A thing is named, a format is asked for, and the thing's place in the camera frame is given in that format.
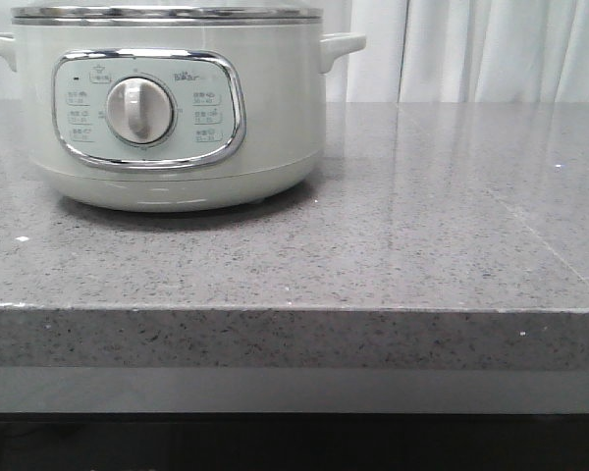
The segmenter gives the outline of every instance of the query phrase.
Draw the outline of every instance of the white dial knob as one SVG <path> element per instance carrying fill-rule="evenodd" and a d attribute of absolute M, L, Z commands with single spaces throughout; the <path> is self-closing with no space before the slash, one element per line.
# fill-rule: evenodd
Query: white dial knob
<path fill-rule="evenodd" d="M 173 105 L 161 85 L 148 78 L 126 78 L 107 96 L 107 123 L 122 139 L 148 144 L 173 122 Z"/>

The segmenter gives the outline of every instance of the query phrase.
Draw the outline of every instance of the electric hot pot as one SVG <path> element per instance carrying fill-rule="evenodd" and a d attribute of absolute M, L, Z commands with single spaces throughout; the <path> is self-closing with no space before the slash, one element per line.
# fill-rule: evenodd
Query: electric hot pot
<path fill-rule="evenodd" d="M 300 2 L 91 2 L 15 8 L 31 159 L 61 193 L 129 211 L 261 199 L 323 152 L 325 80 L 361 34 Z"/>

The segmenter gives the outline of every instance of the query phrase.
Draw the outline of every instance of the granite countertop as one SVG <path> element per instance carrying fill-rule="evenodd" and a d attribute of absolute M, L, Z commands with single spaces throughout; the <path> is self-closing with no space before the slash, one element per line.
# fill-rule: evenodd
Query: granite countertop
<path fill-rule="evenodd" d="M 589 105 L 330 105 L 261 204 L 62 197 L 0 101 L 0 368 L 589 371 Z"/>

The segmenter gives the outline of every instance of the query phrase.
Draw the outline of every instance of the control panel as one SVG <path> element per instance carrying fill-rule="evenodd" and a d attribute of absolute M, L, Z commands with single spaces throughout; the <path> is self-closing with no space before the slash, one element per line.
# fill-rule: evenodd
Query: control panel
<path fill-rule="evenodd" d="M 231 156 L 245 132 L 240 80 L 211 52 L 75 51 L 55 69 L 54 123 L 84 163 L 182 169 Z"/>

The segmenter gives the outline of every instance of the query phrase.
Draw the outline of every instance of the pot lid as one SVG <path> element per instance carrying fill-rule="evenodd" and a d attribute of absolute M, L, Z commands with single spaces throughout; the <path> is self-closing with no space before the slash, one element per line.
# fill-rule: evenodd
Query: pot lid
<path fill-rule="evenodd" d="M 36 2 L 11 10 L 14 19 L 320 19 L 323 11 L 298 0 L 73 0 Z"/>

